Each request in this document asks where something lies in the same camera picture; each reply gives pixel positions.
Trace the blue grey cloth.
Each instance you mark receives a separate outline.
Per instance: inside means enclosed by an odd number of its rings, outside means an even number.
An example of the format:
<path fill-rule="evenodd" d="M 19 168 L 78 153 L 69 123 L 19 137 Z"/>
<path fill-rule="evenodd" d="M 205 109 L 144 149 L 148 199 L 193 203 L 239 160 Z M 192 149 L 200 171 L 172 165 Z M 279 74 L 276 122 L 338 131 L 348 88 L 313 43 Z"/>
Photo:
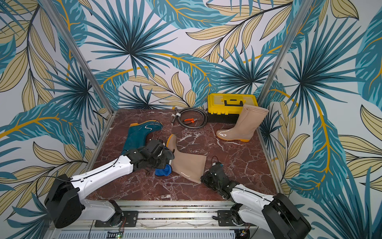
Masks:
<path fill-rule="evenodd" d="M 155 169 L 155 175 L 158 177 L 167 177 L 172 173 L 172 167 L 170 164 L 166 164 L 164 169 Z"/>

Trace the teal rubber boot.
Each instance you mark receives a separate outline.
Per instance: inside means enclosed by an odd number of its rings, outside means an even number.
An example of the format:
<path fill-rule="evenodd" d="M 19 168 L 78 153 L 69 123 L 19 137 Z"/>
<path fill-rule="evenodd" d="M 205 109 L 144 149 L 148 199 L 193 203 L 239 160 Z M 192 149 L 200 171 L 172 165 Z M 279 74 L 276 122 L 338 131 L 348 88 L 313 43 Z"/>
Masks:
<path fill-rule="evenodd" d="M 122 149 L 122 155 L 128 150 L 138 149 L 145 146 L 148 134 L 160 131 L 163 125 L 157 120 L 147 120 L 142 123 L 132 123 L 128 129 L 128 136 Z"/>

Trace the beige boot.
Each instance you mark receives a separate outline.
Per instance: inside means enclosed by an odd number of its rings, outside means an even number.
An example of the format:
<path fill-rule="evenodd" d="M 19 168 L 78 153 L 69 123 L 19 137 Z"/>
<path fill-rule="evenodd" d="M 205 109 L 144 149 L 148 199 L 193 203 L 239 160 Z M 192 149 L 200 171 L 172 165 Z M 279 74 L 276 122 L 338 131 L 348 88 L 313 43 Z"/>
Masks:
<path fill-rule="evenodd" d="M 218 130 L 216 136 L 226 141 L 249 142 L 268 113 L 269 110 L 266 108 L 244 105 L 235 126 L 230 129 Z"/>
<path fill-rule="evenodd" d="M 207 157 L 205 155 L 183 153 L 177 148 L 177 137 L 171 134 L 166 147 L 173 152 L 174 159 L 170 163 L 172 171 L 180 176 L 201 184 Z"/>

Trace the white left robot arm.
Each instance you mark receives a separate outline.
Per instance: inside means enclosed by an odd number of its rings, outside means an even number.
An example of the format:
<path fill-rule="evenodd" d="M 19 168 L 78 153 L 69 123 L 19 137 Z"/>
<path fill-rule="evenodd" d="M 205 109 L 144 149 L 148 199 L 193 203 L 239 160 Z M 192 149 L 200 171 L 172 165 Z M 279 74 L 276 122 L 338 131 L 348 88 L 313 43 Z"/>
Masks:
<path fill-rule="evenodd" d="M 125 151 L 117 159 L 89 172 L 72 177 L 57 176 L 45 198 L 55 228 L 62 229 L 78 220 L 106 222 L 119 227 L 124 213 L 114 200 L 94 201 L 87 196 L 100 187 L 141 169 L 164 169 L 173 160 L 174 150 L 162 140 L 152 140 L 146 146 Z"/>

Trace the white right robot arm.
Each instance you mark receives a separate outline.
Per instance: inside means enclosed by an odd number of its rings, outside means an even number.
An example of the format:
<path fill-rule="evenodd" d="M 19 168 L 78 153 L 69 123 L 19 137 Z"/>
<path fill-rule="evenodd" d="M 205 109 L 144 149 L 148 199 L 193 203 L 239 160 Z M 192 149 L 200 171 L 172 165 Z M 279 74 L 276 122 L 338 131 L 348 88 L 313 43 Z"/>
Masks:
<path fill-rule="evenodd" d="M 234 204 L 216 219 L 224 226 L 257 226 L 275 239 L 304 239 L 312 227 L 308 220 L 283 193 L 263 194 L 229 179 L 220 162 L 204 173 L 201 183 Z"/>

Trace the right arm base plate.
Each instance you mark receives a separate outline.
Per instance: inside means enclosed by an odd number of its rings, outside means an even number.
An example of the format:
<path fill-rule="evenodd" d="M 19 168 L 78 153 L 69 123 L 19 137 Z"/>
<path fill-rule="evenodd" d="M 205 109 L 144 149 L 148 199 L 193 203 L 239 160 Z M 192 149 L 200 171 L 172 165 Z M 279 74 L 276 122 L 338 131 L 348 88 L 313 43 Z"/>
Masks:
<path fill-rule="evenodd" d="M 216 220 L 220 227 L 257 226 L 252 223 L 244 222 L 240 215 L 240 211 L 235 210 L 218 210 Z"/>

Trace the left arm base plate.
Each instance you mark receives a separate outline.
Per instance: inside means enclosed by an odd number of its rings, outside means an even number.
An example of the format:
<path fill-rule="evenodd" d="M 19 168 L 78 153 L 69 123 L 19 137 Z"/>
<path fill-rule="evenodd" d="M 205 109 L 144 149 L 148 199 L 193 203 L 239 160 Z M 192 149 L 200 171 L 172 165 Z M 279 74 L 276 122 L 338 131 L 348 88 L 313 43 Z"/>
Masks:
<path fill-rule="evenodd" d="M 136 227 L 138 219 L 138 211 L 122 211 L 115 213 L 108 221 L 103 222 L 96 220 L 95 227 L 128 227 L 134 228 Z"/>

